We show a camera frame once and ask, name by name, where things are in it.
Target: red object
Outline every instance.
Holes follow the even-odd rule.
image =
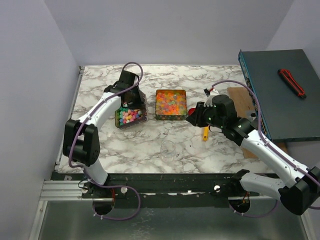
[[[278,74],[298,97],[301,97],[303,99],[307,97],[307,95],[305,94],[305,90],[296,82],[289,70],[279,69]]]
[[[190,108],[189,111],[188,111],[188,115],[190,116],[191,114],[194,113],[194,111],[196,110],[196,108]]]

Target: gray floor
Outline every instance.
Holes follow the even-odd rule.
[[[255,200],[251,214],[267,212],[272,199]],[[143,208],[128,221],[93,217],[90,202],[49,202],[41,240],[304,240],[302,220],[282,206],[272,215],[245,218],[228,208]],[[133,209],[115,209],[117,217]]]

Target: red and black tool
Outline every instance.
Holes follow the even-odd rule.
[[[283,68],[279,69],[278,74],[298,97],[303,99],[307,97],[305,90],[296,82],[289,70]]]

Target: table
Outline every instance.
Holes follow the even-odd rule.
[[[195,107],[204,101],[203,89],[220,80],[236,80],[244,83],[238,65],[143,65],[144,76],[140,89],[147,96],[148,121],[127,130],[115,127],[115,119],[108,119],[101,131],[99,160],[108,173],[236,173],[248,169],[255,173],[272,172],[258,159],[244,158],[239,146],[221,133],[210,133],[208,141],[202,141],[203,129],[186,121],[162,121],[155,119],[155,93],[157,89],[184,89],[187,107]],[[77,94],[72,119],[85,114],[100,99],[103,90],[119,79],[122,66],[86,66]],[[136,66],[129,71],[139,74]],[[216,86],[221,94],[227,88],[239,87],[235,83]],[[175,143],[174,160],[160,158],[160,146],[164,140]],[[60,173],[80,173],[70,168],[68,158],[61,157]]]

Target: yellow object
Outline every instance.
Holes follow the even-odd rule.
[[[209,136],[209,126],[206,126],[203,130],[203,141],[207,141]]]

